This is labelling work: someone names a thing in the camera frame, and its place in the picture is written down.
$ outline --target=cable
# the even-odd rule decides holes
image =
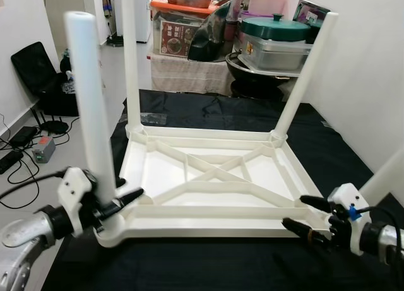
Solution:
[[[25,204],[25,205],[23,205],[23,206],[19,206],[19,207],[12,207],[12,206],[9,206],[9,205],[7,205],[7,204],[5,204],[5,203],[3,203],[3,202],[0,201],[0,204],[2,204],[2,205],[3,205],[4,207],[6,207],[6,208],[9,208],[9,209],[12,209],[12,210],[22,209],[22,208],[24,208],[24,207],[26,207],[26,206],[29,206],[29,205],[32,204],[32,203],[38,198],[38,196],[39,196],[39,185],[38,185],[38,181],[34,178],[31,169],[28,167],[27,163],[25,163],[23,160],[20,160],[19,163],[20,163],[20,167],[18,167],[18,168],[21,168],[21,163],[23,163],[23,164],[27,167],[28,171],[29,171],[30,174],[31,174],[31,178],[32,178],[32,181],[30,181],[30,184],[36,183],[36,185],[37,185],[37,193],[36,193],[35,197],[34,197],[29,203],[27,203],[27,204]],[[12,188],[12,189],[10,189],[10,190],[12,190],[11,192],[10,192],[10,190],[8,190],[8,191],[6,191],[5,193],[0,194],[0,199],[3,199],[3,198],[6,197],[7,195],[9,195],[10,193],[12,193],[12,192],[14,192],[14,191],[16,191],[16,190],[18,190],[18,189],[13,190],[13,188]]]
[[[393,222],[394,228],[396,230],[397,233],[397,246],[396,246],[396,254],[395,254],[395,261],[394,264],[391,264],[391,268],[392,270],[394,269],[395,266],[395,270],[396,270],[396,279],[397,279],[397,285],[399,290],[404,290],[404,284],[403,284],[403,278],[402,278],[402,273],[401,273],[401,233],[400,233],[400,226],[398,225],[398,222],[396,220],[396,218],[394,217],[394,215],[392,214],[392,212],[390,212],[387,209],[381,208],[381,207],[377,207],[377,206],[370,206],[367,208],[363,208],[363,209],[359,209],[357,210],[357,214],[360,213],[364,213],[364,212],[368,212],[368,211],[381,211],[383,212],[385,215],[387,215],[390,220]]]
[[[68,134],[68,133],[70,132],[71,128],[73,127],[73,123],[74,123],[75,121],[77,121],[78,119],[79,119],[79,117],[77,117],[76,119],[73,119],[73,120],[70,122],[70,127],[69,127],[69,129],[66,130],[65,133],[63,133],[62,135],[59,135],[59,136],[53,136],[53,138],[61,138],[62,136]]]
[[[18,186],[15,186],[15,187],[12,187],[11,189],[8,189],[6,192],[0,194],[0,200],[5,198],[7,195],[9,195],[9,194],[21,189],[22,187],[27,186],[27,185],[30,185],[30,184],[33,184],[33,183],[36,183],[38,185],[39,181],[42,181],[44,179],[49,179],[51,177],[60,177],[60,178],[62,178],[64,176],[64,174],[66,173],[66,171],[67,171],[67,169],[64,169],[64,170],[56,171],[56,172],[51,173],[51,174],[47,174],[47,175],[43,175],[43,176],[34,178],[34,175],[32,174],[32,171],[29,169],[28,166],[27,166],[27,168],[28,168],[28,171],[31,173],[32,180],[26,181],[26,182],[21,182],[21,183],[19,183]],[[38,196],[36,196],[35,199],[33,199],[31,202],[29,202],[29,204],[31,204],[33,201],[35,201],[37,197]],[[1,201],[0,201],[0,204],[2,204],[3,206],[9,208],[9,206],[5,205]]]
[[[7,177],[7,181],[8,181],[10,184],[12,184],[12,185],[15,185],[15,184],[19,184],[19,183],[20,183],[20,182],[11,182],[11,181],[10,181],[10,177],[13,176],[13,174],[14,174],[15,172],[19,171],[19,169],[20,169],[21,166],[23,165],[20,160],[18,161],[18,163],[19,163],[20,166],[18,166],[17,169],[15,169],[14,171],[12,171],[12,173],[10,173],[10,175]]]
[[[7,143],[7,145],[10,145],[10,143],[9,143],[8,141],[4,141],[4,140],[2,140],[2,141],[5,142],[5,143]],[[29,149],[29,148],[30,148],[29,146],[23,147],[22,149],[19,148],[19,147],[12,147],[13,150],[20,151],[20,152],[22,152],[22,153],[25,153],[25,154],[28,156],[28,158],[31,160],[31,162],[33,163],[33,165],[37,168],[36,173],[33,174],[33,176],[36,176],[36,175],[39,173],[39,167],[38,167],[37,163],[35,163],[35,161],[32,159],[31,155],[29,155],[29,153],[25,151],[25,150],[27,150],[27,149]]]
[[[0,113],[0,116],[3,118],[3,125],[5,125],[6,126],[6,128],[7,128],[7,130],[8,130],[8,137],[7,137],[7,141],[9,141],[9,139],[10,139],[10,136],[11,136],[11,131],[10,131],[10,128],[6,125],[6,123],[4,122],[4,115],[2,115],[1,113]],[[7,144],[5,144],[3,147],[1,147],[0,148],[0,150],[3,150],[4,148],[6,148],[7,147]]]
[[[66,143],[70,140],[70,135],[69,135],[69,133],[66,133],[66,135],[68,136],[68,140],[67,140],[67,141],[64,141],[63,143],[56,144],[55,146],[59,146],[59,145],[66,144]]]

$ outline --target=black tablecloth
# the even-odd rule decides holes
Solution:
[[[164,126],[270,131],[283,103],[141,90],[141,111]],[[116,172],[128,142],[120,122],[111,137]],[[288,143],[323,196],[372,172],[309,105],[301,104]],[[404,222],[387,196],[381,204]],[[300,239],[131,239],[106,249],[91,231],[68,237],[42,290],[389,290],[389,268],[368,255],[324,252]]]

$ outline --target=green lid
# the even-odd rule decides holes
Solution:
[[[280,20],[282,15],[273,18],[246,18],[241,23],[241,31],[265,40],[296,42],[305,40],[310,26],[298,21]]]

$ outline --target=black power adapter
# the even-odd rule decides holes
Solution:
[[[9,143],[13,148],[24,147],[32,140],[37,132],[38,129],[36,127],[24,126],[10,139]]]
[[[5,157],[0,159],[0,174],[5,173],[12,165],[23,158],[20,151],[11,151]]]

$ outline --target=red label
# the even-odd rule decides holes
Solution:
[[[48,137],[48,136],[43,136],[43,137],[41,137],[41,139],[39,140],[39,142],[38,142],[38,144],[46,144],[48,141],[50,141],[51,140],[51,138],[50,137]]]
[[[199,26],[162,21],[160,53],[167,56],[187,57],[189,46]]]

